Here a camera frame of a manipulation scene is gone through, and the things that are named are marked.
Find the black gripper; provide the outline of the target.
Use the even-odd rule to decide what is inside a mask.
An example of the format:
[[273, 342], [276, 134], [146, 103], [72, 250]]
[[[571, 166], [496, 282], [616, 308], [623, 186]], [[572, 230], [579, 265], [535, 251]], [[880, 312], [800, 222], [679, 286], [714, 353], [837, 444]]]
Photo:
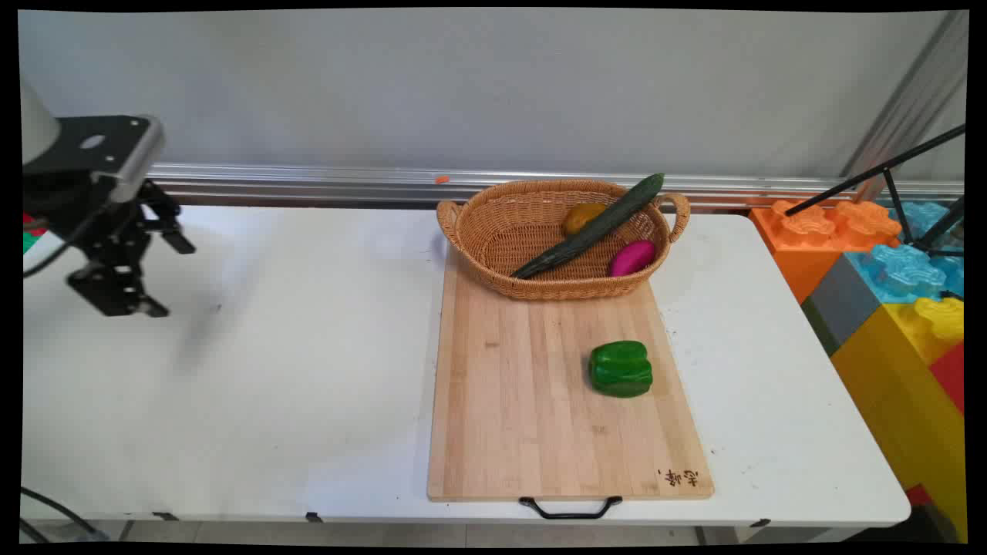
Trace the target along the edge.
[[[146, 221], [144, 207], [156, 219]], [[101, 171], [22, 173], [24, 232], [49, 232], [82, 249], [86, 264], [67, 284], [108, 317], [169, 315], [145, 291], [141, 262], [156, 231], [180, 255], [197, 252], [177, 221], [182, 207], [152, 180]]]

